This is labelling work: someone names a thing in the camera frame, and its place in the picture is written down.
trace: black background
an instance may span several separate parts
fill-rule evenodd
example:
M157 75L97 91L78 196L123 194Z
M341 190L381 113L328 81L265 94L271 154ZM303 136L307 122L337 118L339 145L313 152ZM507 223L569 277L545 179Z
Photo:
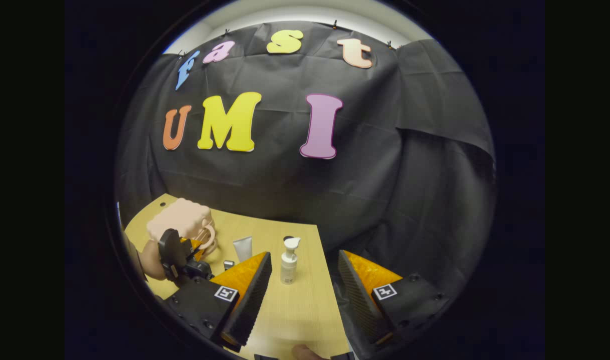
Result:
M195 20L180 0L65 3L65 357L211 358L186 349L133 297L107 237L120 112L158 45ZM392 1L467 73L495 142L499 195L481 262L456 303L408 349L423 359L544 358L544 4Z

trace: white pump bottle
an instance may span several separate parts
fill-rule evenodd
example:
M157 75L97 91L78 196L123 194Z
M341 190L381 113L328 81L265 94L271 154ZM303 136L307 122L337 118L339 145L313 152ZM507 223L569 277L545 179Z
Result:
M298 248L300 243L300 237L290 237L285 240L286 251L282 253L280 259L280 282L283 284L291 284L294 282L296 276L296 264L298 263L298 256L294 251Z

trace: white wall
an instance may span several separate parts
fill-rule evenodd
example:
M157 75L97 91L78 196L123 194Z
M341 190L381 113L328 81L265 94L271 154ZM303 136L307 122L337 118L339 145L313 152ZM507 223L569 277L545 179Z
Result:
M238 0L209 14L172 43L165 53L177 54L230 31L274 21L334 23L392 47L431 36L402 14L373 0Z

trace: black cloth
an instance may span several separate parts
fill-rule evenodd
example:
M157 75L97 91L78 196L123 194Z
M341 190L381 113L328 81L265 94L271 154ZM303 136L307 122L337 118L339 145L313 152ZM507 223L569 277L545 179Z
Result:
M279 30L301 30L302 47L268 54L266 44ZM336 41L352 38L371 47L363 52L371 68L344 61ZM229 56L203 64L224 41L236 42ZM188 79L175 91L179 67L196 50ZM243 92L262 95L252 122L254 150L197 148L202 101L221 96L228 111ZM335 117L334 159L299 153L309 127L305 97L312 93L344 103ZM192 108L183 141L165 150L165 114L185 105ZM362 360L375 349L351 319L337 251L402 276L418 272L455 298L484 247L495 204L487 119L466 75L440 44L425 39L391 49L322 23L262 23L184 56L161 55L132 100L118 155L117 200L125 223L168 193L234 214L316 224L343 325Z

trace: wooden table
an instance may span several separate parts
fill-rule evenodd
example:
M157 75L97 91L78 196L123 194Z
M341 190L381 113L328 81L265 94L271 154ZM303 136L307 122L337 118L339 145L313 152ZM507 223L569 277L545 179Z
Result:
M142 251L149 240L147 222L174 201L175 197L164 194L131 220L125 232L138 251ZM204 260L211 266L214 275L225 270L224 260L232 260L236 264L240 262L232 244L235 240L253 237L252 255L262 251L271 253L273 271L263 305L247 345L238 355L249 360L254 359L254 354L288 360L293 358L291 348L295 344L306 344L328 359L348 352L318 227L252 218L215 209L211 209L211 214L216 223L218 249ZM285 251L282 239L286 235L301 238L296 250L296 277L290 285L280 282L280 255ZM177 290L171 281L149 277L147 280L154 294L163 299Z

